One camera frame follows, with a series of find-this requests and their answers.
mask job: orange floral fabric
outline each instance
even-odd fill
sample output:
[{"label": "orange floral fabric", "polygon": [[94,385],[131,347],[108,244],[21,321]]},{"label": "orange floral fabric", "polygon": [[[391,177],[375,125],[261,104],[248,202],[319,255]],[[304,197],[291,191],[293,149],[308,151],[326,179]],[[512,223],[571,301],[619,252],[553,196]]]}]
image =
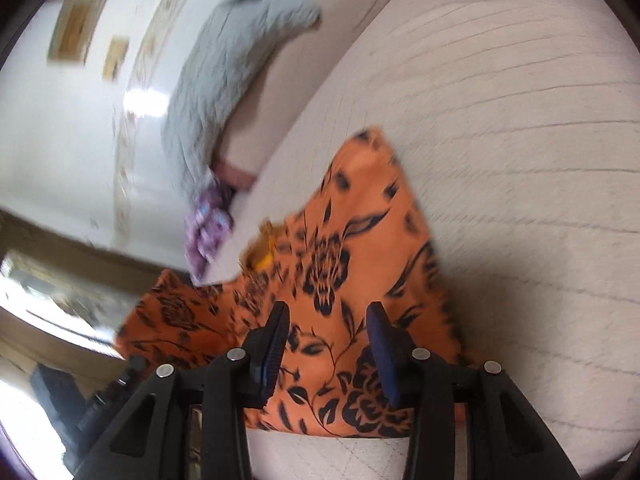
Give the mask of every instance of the orange floral fabric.
[{"label": "orange floral fabric", "polygon": [[316,193],[288,216],[270,268],[192,287],[169,270],[133,310],[116,348],[150,366],[202,366],[242,344],[277,300],[290,330],[275,393],[246,410],[249,427],[322,436],[408,436],[411,410],[382,394],[365,327],[372,301],[418,345],[461,353],[430,234],[396,157],[377,129],[335,155]]}]

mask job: gray fabric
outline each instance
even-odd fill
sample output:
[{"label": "gray fabric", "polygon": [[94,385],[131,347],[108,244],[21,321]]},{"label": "gray fabric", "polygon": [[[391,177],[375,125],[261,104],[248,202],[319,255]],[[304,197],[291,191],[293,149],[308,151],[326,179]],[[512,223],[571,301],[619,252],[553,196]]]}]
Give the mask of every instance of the gray fabric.
[{"label": "gray fabric", "polygon": [[174,186],[190,202],[213,178],[212,151],[252,79],[284,39],[313,25],[305,0],[234,0],[216,7],[182,67],[161,140]]}]

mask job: couch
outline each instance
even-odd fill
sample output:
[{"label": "couch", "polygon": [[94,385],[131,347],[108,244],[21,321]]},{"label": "couch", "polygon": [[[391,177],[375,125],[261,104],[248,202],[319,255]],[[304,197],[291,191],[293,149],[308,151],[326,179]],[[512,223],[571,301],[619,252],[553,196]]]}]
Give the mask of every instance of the couch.
[{"label": "couch", "polygon": [[[207,281],[377,124],[470,354],[500,361],[592,471],[640,436],[639,102],[638,50],[603,0],[390,0],[237,204]],[[250,433],[261,480],[400,478],[406,456],[405,440]]]}]

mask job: quilted pattern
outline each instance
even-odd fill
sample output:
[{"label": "quilted pattern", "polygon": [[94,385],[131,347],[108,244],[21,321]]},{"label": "quilted pattern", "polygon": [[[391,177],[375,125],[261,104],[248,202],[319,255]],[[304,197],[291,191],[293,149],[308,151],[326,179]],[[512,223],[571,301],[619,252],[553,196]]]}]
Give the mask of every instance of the quilted pattern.
[{"label": "quilted pattern", "polygon": [[[592,470],[640,436],[639,83],[602,0],[391,0],[271,159],[210,279],[233,275],[259,221],[303,204],[345,138],[378,124],[470,350],[502,362]],[[315,446],[293,451],[299,478]]]}]

